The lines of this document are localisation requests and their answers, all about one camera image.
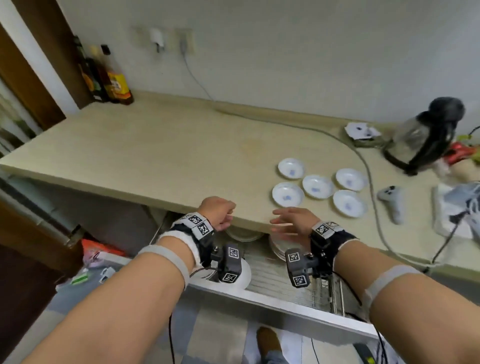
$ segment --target beige countertop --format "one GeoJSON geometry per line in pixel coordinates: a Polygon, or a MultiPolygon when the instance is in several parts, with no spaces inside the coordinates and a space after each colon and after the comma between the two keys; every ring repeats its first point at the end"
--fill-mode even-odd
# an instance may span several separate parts
{"type": "MultiPolygon", "coordinates": [[[[347,120],[229,104],[217,108],[243,112],[339,134],[347,120]]],[[[361,153],[371,166],[375,190],[405,189],[407,221],[393,224],[383,205],[381,223],[400,253],[430,260],[444,238],[432,229],[431,170],[407,177],[375,149],[361,153]]],[[[218,195],[237,203],[234,225],[268,232],[277,206],[273,186],[285,179],[276,171],[283,158],[301,159],[307,174],[331,177],[340,168],[365,173],[346,146],[320,133],[226,115],[207,102],[136,93],[130,106],[87,106],[0,160],[2,168],[34,179],[149,206],[188,212],[204,197],[218,195]]],[[[305,198],[301,207],[334,220],[370,246],[385,250],[378,236],[368,188],[360,192],[369,211],[360,219],[341,216],[330,200],[305,198]]],[[[480,247],[452,242],[444,272],[480,280],[480,247]]]]}

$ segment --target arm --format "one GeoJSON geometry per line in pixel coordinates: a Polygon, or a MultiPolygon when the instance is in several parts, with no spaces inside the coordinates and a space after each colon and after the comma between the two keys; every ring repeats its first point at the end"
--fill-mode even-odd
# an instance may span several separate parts
{"type": "MultiPolygon", "coordinates": [[[[219,197],[198,212],[216,230],[230,225],[235,204],[219,197]]],[[[194,257],[181,240],[166,236],[162,245],[191,272],[194,257]]],[[[168,259],[143,253],[80,302],[23,363],[139,363],[165,326],[183,292],[180,271],[168,259]]]]}
{"type": "MultiPolygon", "coordinates": [[[[308,235],[319,218],[295,207],[274,214],[280,217],[271,223],[293,225],[272,231],[310,248],[308,235]]],[[[351,241],[339,250],[335,271],[362,297],[382,273],[401,264],[351,241]]],[[[406,274],[390,282],[373,301],[370,319],[407,363],[480,363],[480,308],[425,275],[406,274]]]]}

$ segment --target shoe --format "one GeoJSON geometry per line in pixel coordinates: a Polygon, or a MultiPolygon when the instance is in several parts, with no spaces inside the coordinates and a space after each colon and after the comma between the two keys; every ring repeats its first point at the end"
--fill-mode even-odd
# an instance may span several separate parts
{"type": "Polygon", "coordinates": [[[262,358],[271,350],[282,352],[280,341],[271,328],[261,327],[257,330],[257,344],[262,358]]]}

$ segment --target gray controller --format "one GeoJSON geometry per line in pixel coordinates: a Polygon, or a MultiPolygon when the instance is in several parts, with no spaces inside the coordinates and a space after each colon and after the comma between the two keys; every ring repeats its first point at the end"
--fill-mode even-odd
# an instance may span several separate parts
{"type": "Polygon", "coordinates": [[[390,211],[392,221],[397,225],[405,222],[405,209],[403,206],[402,189],[390,186],[377,192],[377,198],[384,201],[390,211]]]}

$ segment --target bottle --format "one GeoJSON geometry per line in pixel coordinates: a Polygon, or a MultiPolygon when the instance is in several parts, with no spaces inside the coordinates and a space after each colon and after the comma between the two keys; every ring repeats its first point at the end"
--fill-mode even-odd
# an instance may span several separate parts
{"type": "Polygon", "coordinates": [[[90,52],[92,53],[95,68],[98,71],[98,76],[100,77],[100,81],[107,92],[110,102],[118,104],[119,100],[115,97],[115,93],[113,92],[112,82],[110,81],[107,69],[105,68],[103,54],[100,54],[100,50],[97,46],[90,46],[90,52]]]}
{"type": "Polygon", "coordinates": [[[113,92],[115,97],[123,105],[130,105],[133,103],[133,95],[130,89],[128,88],[127,81],[125,76],[120,71],[120,66],[115,61],[115,58],[111,55],[110,49],[106,44],[102,44],[102,51],[105,55],[105,68],[107,69],[107,74],[112,82],[113,92]]]}
{"type": "Polygon", "coordinates": [[[99,82],[99,76],[98,76],[98,72],[96,71],[95,61],[92,58],[88,58],[85,55],[85,51],[82,46],[82,43],[80,42],[79,37],[74,36],[73,42],[77,47],[78,65],[80,67],[80,71],[82,72],[82,76],[85,80],[85,83],[87,84],[88,89],[90,90],[90,93],[93,95],[93,98],[95,99],[95,101],[108,102],[109,98],[108,98],[107,91],[99,82]]]}

